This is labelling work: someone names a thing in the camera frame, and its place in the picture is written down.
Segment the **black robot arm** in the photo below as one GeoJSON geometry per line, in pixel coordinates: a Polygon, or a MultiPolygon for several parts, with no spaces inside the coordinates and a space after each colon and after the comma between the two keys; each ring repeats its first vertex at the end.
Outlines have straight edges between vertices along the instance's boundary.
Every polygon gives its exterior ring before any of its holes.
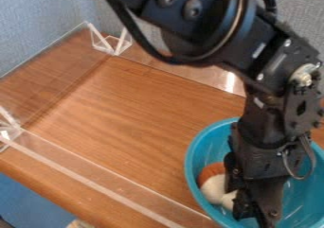
{"type": "Polygon", "coordinates": [[[277,18],[275,0],[105,0],[158,60],[219,66],[242,80],[246,101],[223,158],[233,216],[274,228],[283,185],[314,160],[312,129],[324,118],[321,61],[277,18]]]}

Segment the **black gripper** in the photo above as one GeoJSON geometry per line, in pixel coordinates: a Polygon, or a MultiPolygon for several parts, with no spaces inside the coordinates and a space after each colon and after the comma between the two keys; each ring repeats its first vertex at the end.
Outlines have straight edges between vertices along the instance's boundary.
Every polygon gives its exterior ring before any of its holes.
{"type": "Polygon", "coordinates": [[[310,176],[309,171],[298,173],[310,158],[308,135],[275,149],[261,149],[243,139],[238,125],[231,124],[227,144],[225,190],[234,192],[233,217],[235,220],[255,217],[261,228],[274,228],[282,217],[286,177],[304,180],[310,176]]]}

